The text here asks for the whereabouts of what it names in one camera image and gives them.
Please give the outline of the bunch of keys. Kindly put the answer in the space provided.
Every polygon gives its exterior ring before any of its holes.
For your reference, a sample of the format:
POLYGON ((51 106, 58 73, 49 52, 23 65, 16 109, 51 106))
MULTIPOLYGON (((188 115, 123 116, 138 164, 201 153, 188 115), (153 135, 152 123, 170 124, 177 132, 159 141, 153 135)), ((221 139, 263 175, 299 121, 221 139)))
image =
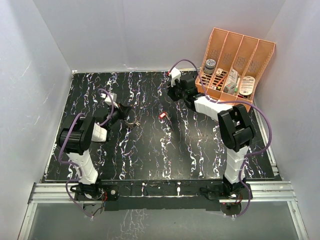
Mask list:
POLYGON ((138 121, 138 120, 135 120, 133 122, 128 122, 128 121, 125 121, 126 125, 129 127, 129 128, 134 128, 134 127, 138 127, 141 125, 141 123, 138 121))

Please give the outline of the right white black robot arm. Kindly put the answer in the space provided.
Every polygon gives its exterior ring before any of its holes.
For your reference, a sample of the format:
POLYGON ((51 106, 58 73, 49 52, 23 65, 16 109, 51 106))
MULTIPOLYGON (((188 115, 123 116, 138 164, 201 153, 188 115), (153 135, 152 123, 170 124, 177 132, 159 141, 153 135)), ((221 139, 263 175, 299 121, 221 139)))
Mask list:
POLYGON ((246 184, 243 168, 256 132, 246 107, 243 104, 232 106, 210 100, 198 92, 194 77, 175 76, 169 79, 167 95, 174 102, 182 100, 194 112, 218 122, 221 140, 227 152, 226 169, 218 196, 233 199, 246 190, 248 199, 251 199, 251 188, 246 184))

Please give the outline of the red plastic key tag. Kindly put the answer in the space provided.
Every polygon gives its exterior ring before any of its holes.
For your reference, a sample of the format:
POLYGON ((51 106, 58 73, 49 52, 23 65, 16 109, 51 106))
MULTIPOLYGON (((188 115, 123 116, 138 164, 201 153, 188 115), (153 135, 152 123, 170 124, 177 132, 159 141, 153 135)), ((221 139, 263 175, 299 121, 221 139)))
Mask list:
POLYGON ((159 115, 159 118, 160 119, 164 119, 167 117, 167 113, 166 112, 162 112, 160 115, 159 115))

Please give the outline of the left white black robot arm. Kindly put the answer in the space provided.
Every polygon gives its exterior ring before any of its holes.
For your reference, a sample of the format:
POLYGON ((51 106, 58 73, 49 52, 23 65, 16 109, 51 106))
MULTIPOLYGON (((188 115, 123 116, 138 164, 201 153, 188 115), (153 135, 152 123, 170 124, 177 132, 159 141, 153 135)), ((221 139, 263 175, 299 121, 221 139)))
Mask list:
POLYGON ((131 110, 131 106, 118 103, 100 119, 101 123, 96 122, 96 117, 82 113, 67 116, 57 134, 56 144, 60 147, 58 161, 72 165, 78 175, 78 184, 70 188, 71 192, 92 200, 102 198, 106 191, 92 161, 90 146, 91 143, 109 142, 113 135, 112 126, 117 121, 126 120, 131 110))

